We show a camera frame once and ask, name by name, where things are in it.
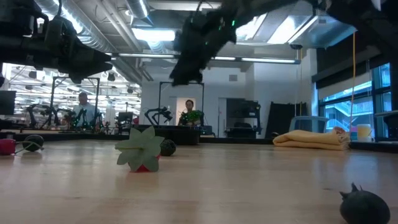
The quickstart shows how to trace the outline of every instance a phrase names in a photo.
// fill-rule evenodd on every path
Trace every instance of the wooden table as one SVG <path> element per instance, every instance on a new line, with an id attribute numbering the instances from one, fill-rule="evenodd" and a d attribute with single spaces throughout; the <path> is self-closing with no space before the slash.
<path id="1" fill-rule="evenodd" d="M 340 190 L 383 197 L 398 222 L 398 156 L 201 144 L 158 173 L 117 166 L 114 142 L 49 142 L 0 157 L 0 223 L 340 224 Z"/>

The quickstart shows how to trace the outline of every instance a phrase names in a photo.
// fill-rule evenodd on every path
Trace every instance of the ventilation pipe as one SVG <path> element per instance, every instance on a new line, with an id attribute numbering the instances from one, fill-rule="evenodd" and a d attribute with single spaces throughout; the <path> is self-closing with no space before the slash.
<path id="1" fill-rule="evenodd" d="M 149 15 L 149 5 L 147 0 L 126 0 L 127 8 L 131 16 L 144 19 Z"/>
<path id="2" fill-rule="evenodd" d="M 153 26 L 152 21 L 150 21 L 148 17 L 150 9 L 147 0 L 126 0 L 126 3 L 127 8 L 130 10 L 131 17 L 141 19 Z M 147 41 L 147 43 L 153 54 L 174 54 L 173 51 L 166 49 L 164 44 L 160 41 Z M 171 63 L 177 63 L 176 60 L 165 60 Z"/>
<path id="3" fill-rule="evenodd" d="M 142 52 L 141 46 L 132 33 L 132 30 L 125 25 L 123 19 L 120 17 L 113 5 L 108 0 L 96 0 L 96 2 L 97 6 L 104 12 L 106 18 L 108 18 L 112 26 L 118 31 L 123 40 L 126 41 L 130 49 L 135 52 Z M 114 20 L 111 13 L 119 21 L 119 24 Z M 142 74 L 147 81 L 153 81 L 153 78 L 148 75 L 148 73 L 143 72 Z"/>
<path id="4" fill-rule="evenodd" d="M 35 2 L 42 9 L 42 12 L 49 17 L 54 17 L 58 12 L 58 0 L 35 0 Z M 101 52 L 117 52 L 116 48 L 93 24 L 91 19 L 88 18 L 76 3 L 73 2 L 73 0 L 63 0 L 62 7 L 62 17 L 70 20 L 73 23 L 73 26 L 81 28 L 81 30 L 78 30 L 80 31 L 79 39 L 83 44 Z M 113 60 L 112 64 L 119 68 L 120 66 L 123 66 L 124 69 L 127 69 L 127 73 L 133 74 L 133 76 L 128 75 L 125 77 L 127 81 L 141 84 L 142 71 L 131 67 L 123 58 Z"/>

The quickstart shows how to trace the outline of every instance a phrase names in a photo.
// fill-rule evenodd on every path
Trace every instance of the yellow cup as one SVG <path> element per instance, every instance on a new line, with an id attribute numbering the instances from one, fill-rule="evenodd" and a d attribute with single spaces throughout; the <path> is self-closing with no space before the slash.
<path id="1" fill-rule="evenodd" d="M 372 128 L 370 124 L 359 124 L 358 128 L 358 141 L 371 142 L 372 141 Z"/>

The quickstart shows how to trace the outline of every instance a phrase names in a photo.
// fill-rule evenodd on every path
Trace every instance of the person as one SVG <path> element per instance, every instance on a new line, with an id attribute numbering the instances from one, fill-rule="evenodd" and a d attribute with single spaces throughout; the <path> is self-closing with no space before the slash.
<path id="1" fill-rule="evenodd" d="M 200 116 L 190 116 L 200 111 L 193 110 L 193 101 L 187 100 L 185 102 L 185 107 L 187 109 L 186 113 L 182 113 L 180 120 L 178 121 L 179 126 L 196 126 L 201 124 L 201 117 Z"/>
<path id="2" fill-rule="evenodd" d="M 95 106 L 91 105 L 88 102 L 87 93 L 85 92 L 81 92 L 79 94 L 79 105 L 76 105 L 73 108 L 73 112 L 76 113 L 76 116 L 79 115 L 81 109 L 86 110 L 86 121 L 90 123 L 95 117 Z M 83 115 L 80 117 L 77 127 L 81 127 L 82 124 L 83 124 Z"/>

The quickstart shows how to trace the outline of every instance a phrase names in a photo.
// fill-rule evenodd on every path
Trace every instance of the folded blanket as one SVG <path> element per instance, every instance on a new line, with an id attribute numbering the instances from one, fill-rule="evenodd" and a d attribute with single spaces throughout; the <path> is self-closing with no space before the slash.
<path id="1" fill-rule="evenodd" d="M 295 130 L 274 138 L 279 147 L 304 147 L 312 149 L 345 150 L 349 149 L 349 134 L 333 129 L 331 133 L 312 133 Z"/>

